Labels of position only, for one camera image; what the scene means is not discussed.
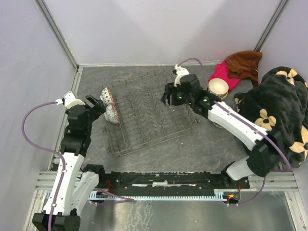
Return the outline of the green diamond pattern bowl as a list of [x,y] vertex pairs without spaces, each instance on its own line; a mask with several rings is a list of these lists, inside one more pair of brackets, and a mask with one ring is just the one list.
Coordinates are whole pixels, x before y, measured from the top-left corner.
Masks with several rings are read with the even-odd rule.
[[108,87],[104,88],[100,94],[100,99],[104,105],[110,105],[114,102],[112,93]]

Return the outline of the red green dotted bowl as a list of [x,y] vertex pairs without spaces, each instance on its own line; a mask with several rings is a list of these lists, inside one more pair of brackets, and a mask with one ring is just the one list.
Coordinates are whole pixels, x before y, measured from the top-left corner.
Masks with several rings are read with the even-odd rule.
[[116,110],[114,103],[111,103],[106,107],[106,112],[104,113],[105,119],[112,124],[119,124],[120,118]]

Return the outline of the grey wire dish rack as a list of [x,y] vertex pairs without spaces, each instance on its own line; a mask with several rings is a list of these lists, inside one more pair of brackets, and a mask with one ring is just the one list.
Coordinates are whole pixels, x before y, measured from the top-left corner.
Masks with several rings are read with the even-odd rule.
[[107,151],[122,156],[177,138],[197,125],[187,105],[166,106],[160,99],[167,83],[175,79],[171,70],[159,68],[139,77],[106,84],[114,98],[119,124],[107,122]]

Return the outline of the red lattice pattern bowl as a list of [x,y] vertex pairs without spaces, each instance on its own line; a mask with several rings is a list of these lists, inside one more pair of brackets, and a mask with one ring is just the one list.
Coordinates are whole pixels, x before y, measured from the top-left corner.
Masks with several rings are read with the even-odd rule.
[[215,94],[221,98],[227,95],[229,91],[229,86],[227,82],[220,78],[211,79],[208,83],[207,88],[212,94]]

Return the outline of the yellow dotted bowl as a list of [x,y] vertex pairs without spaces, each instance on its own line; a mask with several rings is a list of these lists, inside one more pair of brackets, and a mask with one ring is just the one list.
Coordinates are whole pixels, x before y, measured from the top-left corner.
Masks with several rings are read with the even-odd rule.
[[217,94],[217,93],[214,93],[209,87],[206,88],[206,90],[208,92],[210,92],[211,94],[214,94],[215,96],[219,97],[221,100],[224,100],[227,95],[228,95],[228,92],[224,93],[224,94]]

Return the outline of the grey speckled bowl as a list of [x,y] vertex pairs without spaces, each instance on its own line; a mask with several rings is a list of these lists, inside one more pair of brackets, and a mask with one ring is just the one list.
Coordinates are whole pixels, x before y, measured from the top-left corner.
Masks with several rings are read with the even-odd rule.
[[212,122],[217,128],[223,128],[223,126],[221,126],[221,125],[219,125],[219,124],[217,124],[217,123],[215,123],[215,122]]

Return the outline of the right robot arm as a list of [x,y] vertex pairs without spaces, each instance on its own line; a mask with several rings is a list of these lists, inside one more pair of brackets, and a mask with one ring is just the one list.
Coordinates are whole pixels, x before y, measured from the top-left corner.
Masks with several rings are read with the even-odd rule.
[[226,188],[234,187],[238,180],[250,175],[265,177],[286,159],[279,131],[268,131],[239,115],[218,96],[203,89],[196,75],[176,77],[175,83],[166,84],[161,102],[190,106],[196,114],[222,126],[245,145],[248,157],[230,164],[220,177]]

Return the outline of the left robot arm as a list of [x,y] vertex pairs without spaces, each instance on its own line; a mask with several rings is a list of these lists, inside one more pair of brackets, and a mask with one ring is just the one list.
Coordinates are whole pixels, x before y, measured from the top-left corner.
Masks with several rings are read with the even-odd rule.
[[68,125],[58,153],[60,163],[51,194],[43,210],[32,218],[39,231],[79,230],[80,215],[91,192],[106,184],[102,165],[87,165],[81,178],[77,178],[91,143],[92,124],[106,111],[101,100],[91,95],[86,99],[92,106],[71,91],[54,101],[66,107]]

